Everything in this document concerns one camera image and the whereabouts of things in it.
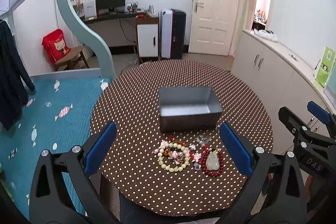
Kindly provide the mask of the pink triangular charm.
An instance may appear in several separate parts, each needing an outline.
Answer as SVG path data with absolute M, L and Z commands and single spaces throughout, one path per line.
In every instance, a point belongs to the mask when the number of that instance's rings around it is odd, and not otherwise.
M 202 153 L 197 151 L 195 144 L 189 145 L 189 154 L 192 162 L 200 162 L 202 159 Z

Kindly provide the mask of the colourful charm keychain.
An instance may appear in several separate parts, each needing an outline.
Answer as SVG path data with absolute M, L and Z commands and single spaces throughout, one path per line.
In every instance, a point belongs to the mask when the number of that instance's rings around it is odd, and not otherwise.
M 186 160 L 186 145 L 183 141 L 175 139 L 172 135 L 169 135 L 169 146 L 164 150 L 162 156 L 172 160 L 175 165 L 182 165 L 187 162 Z

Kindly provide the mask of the pink kitty charm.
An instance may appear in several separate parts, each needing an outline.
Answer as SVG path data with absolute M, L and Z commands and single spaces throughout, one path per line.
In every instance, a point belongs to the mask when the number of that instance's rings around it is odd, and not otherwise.
M 161 141 L 160 145 L 152 151 L 152 153 L 153 153 L 154 155 L 157 155 L 158 153 L 163 153 L 164 150 L 165 150 L 168 146 L 169 146 L 169 142 L 166 141 L 166 140 L 163 140 L 163 141 Z

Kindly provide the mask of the white low cabinet row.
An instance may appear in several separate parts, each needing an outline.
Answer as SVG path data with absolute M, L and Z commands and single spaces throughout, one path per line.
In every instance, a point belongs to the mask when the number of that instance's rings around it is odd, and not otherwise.
M 308 112 L 314 101 L 335 113 L 323 87 L 315 80 L 313 69 L 286 46 L 242 31 L 236 48 L 232 74 L 245 82 L 262 101 L 272 124 L 273 151 L 281 154 L 293 145 L 293 135 L 278 119 L 281 107 L 288 107 L 312 132 L 329 136 L 327 128 Z

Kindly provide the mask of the green paper bag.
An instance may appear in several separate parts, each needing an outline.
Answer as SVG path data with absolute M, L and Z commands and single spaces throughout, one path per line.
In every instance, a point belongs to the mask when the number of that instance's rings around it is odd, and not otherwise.
M 335 65 L 335 51 L 329 47 L 325 47 L 322 58 L 319 60 L 314 70 L 315 80 L 324 88 L 331 75 L 331 71 Z

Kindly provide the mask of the pale jade pendant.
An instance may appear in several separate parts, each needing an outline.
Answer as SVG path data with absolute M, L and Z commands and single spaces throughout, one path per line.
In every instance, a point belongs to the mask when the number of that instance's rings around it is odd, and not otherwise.
M 210 152 L 206 158 L 206 170 L 217 171 L 220 168 L 219 156 L 216 152 Z

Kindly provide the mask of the silver pearl earring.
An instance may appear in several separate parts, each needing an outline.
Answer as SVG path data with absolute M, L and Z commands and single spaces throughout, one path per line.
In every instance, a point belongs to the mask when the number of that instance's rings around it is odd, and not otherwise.
M 199 171 L 199 170 L 201 170 L 201 168 L 202 168 L 202 165 L 199 162 L 196 162 L 194 164 L 194 170 Z

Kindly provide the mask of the brown polka dot tablecloth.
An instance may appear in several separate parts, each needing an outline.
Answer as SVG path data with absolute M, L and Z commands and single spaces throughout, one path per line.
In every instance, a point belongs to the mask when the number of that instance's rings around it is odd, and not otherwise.
M 108 121 L 117 136 L 102 165 L 102 175 L 129 201 L 169 216 L 196 215 L 226 209 L 246 181 L 228 153 L 223 153 L 220 176 L 210 177 L 189 165 L 182 172 L 162 169 L 154 150 L 162 141 L 190 145 L 200 136 L 210 149 L 223 149 L 217 128 L 164 133 L 159 126 L 159 89 L 163 86 L 209 86 L 223 108 L 220 122 L 266 151 L 273 149 L 270 117 L 258 96 L 231 73 L 192 60 L 158 61 L 127 71 L 99 97 L 91 116 L 90 132 Z

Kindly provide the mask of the grey metal tin box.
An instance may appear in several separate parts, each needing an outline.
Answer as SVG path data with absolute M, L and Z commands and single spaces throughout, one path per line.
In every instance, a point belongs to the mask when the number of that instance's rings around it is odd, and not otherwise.
M 159 89 L 161 132 L 215 128 L 223 108 L 210 86 L 167 86 Z

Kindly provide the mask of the dark hanging jacket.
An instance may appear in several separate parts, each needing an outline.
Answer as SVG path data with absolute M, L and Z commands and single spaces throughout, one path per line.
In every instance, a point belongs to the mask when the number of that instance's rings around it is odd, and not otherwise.
M 1 21 L 1 124 L 9 130 L 21 117 L 35 86 L 23 65 L 9 25 Z

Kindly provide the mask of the wooden chair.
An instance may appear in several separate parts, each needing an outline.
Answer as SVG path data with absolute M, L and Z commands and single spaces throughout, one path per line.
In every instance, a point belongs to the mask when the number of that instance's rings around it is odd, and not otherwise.
M 67 55 L 56 61 L 54 65 L 54 71 L 57 72 L 61 67 L 65 67 L 65 70 L 72 70 L 80 61 L 82 61 L 86 68 L 89 69 L 89 65 L 84 56 L 83 50 L 83 46 L 71 48 Z

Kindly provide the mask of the white panel door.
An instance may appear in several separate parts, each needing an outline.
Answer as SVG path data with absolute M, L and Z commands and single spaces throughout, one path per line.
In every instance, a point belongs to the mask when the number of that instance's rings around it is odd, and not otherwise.
M 193 0 L 190 53 L 228 56 L 239 0 Z

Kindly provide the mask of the white black air cooler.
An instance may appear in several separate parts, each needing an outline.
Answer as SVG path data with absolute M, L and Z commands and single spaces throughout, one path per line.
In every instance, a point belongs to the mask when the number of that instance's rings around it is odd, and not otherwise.
M 159 54 L 163 59 L 181 59 L 185 41 L 186 13 L 164 9 L 159 15 Z

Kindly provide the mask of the white small cabinet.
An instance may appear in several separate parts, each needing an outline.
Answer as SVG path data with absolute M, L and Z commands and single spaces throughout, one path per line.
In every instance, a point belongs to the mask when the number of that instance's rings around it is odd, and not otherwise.
M 141 58 L 158 57 L 159 18 L 137 17 L 135 27 L 139 56 Z

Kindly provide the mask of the black computer monitor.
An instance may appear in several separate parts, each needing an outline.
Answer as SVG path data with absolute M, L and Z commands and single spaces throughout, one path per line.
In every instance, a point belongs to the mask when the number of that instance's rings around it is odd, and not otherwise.
M 125 0 L 95 0 L 95 3 L 98 14 L 123 11 L 126 4 Z

